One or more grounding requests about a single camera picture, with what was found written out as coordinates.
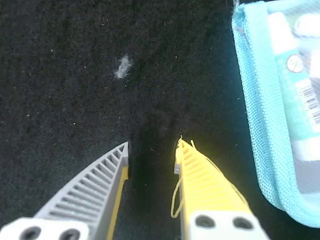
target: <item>black carpet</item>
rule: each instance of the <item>black carpet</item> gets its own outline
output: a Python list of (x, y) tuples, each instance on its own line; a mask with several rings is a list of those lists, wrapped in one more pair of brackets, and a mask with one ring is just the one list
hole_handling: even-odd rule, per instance
[[(319, 239), (262, 196), (225, 0), (0, 3), (0, 225), (131, 141), (114, 239), (174, 240), (173, 150), (194, 140), (273, 240)], [(119, 59), (134, 65), (115, 79)]]

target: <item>white circular logo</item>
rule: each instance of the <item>white circular logo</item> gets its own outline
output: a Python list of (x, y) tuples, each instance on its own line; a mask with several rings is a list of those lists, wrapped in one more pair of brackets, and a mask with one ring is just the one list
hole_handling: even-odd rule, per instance
[(296, 54), (291, 55), (288, 58), (288, 61), (286, 61), (286, 66), (293, 73), (300, 73), (304, 69), (304, 64), (301, 58)]

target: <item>label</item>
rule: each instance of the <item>label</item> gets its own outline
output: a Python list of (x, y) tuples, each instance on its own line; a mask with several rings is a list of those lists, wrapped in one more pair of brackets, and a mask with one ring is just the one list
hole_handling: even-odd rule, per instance
[(320, 136), (320, 105), (296, 49), (276, 56), (285, 116), (293, 140)]
[(302, 100), (304, 109), (311, 122), (312, 129), (315, 133), (320, 132), (320, 105), (312, 87), (311, 81), (305, 79), (295, 84), (300, 98)]

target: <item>barcode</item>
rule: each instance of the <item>barcode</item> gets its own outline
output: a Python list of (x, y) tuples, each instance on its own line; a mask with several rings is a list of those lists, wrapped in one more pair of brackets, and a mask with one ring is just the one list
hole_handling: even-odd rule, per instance
[(320, 106), (314, 89), (311, 85), (302, 87), (300, 88), (300, 94), (303, 97), (304, 106), (309, 116), (312, 117), (313, 124), (320, 124)]

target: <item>mounting hole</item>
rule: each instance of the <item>mounting hole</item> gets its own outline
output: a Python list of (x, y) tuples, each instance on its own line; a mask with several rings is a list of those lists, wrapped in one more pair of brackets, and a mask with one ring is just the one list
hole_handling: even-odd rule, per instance
[(38, 226), (32, 226), (23, 231), (20, 236), (20, 240), (35, 240), (39, 237), (41, 228)]
[(59, 240), (78, 240), (80, 238), (80, 232), (77, 229), (68, 229), (64, 231)]
[(252, 223), (243, 217), (236, 217), (235, 219), (233, 219), (233, 225), (239, 229), (253, 229), (254, 228)]
[(199, 227), (204, 227), (204, 228), (213, 228), (216, 226), (215, 221), (206, 215), (198, 216), (195, 219), (195, 224)]

